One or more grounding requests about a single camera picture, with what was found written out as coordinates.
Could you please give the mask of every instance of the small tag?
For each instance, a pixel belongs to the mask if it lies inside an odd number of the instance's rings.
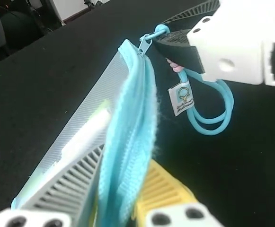
[[[175,116],[194,106],[194,99],[189,81],[170,88],[169,95]]]

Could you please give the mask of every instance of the blue strap loop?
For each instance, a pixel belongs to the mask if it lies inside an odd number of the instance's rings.
[[[147,40],[156,38],[164,33],[170,33],[170,29],[166,25],[157,25],[155,28],[155,32],[148,35],[146,37]],[[221,96],[224,99],[225,103],[225,111],[219,115],[218,117],[212,118],[212,119],[207,119],[202,117],[199,112],[196,110],[195,106],[192,108],[187,109],[187,116],[189,121],[191,122],[192,126],[201,134],[203,135],[208,135],[208,136],[213,136],[221,133],[226,129],[226,127],[229,125],[229,122],[231,120],[231,115],[232,115],[232,110],[234,107],[234,97],[233,94],[229,88],[229,86],[223,81],[223,80],[217,80],[216,82],[207,82],[203,81],[202,76],[192,70],[189,69],[184,69],[181,72],[177,73],[178,77],[180,79],[181,83],[185,83],[188,81],[188,76],[198,80],[199,82],[206,84],[215,90],[217,90]],[[221,125],[214,130],[208,130],[203,128],[199,123],[203,124],[215,124],[222,122]]]

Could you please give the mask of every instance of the black tabletop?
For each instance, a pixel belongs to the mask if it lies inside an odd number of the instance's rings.
[[[197,0],[111,0],[0,62],[0,210],[90,91],[125,38],[138,44],[161,21]],[[167,89],[178,83],[154,47],[160,124],[156,159],[226,227],[275,227],[275,87],[228,83],[235,106],[217,136],[175,117]],[[210,88],[192,81],[206,117],[223,111]]]

